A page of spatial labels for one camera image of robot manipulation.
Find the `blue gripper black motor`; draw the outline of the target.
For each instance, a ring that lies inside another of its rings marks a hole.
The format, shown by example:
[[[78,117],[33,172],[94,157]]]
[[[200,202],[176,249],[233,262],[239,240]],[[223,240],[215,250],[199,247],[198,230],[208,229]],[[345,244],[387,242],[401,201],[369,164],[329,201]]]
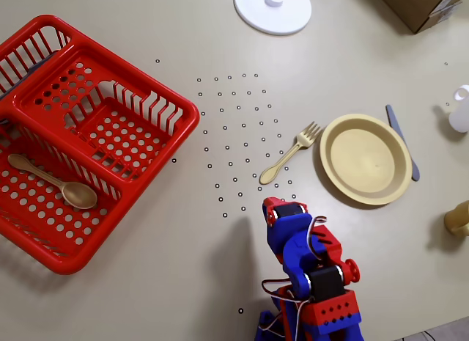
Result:
[[[286,242],[306,230],[312,217],[300,202],[285,202],[277,197],[263,200],[262,211],[267,223],[267,242],[274,254],[281,254]]]

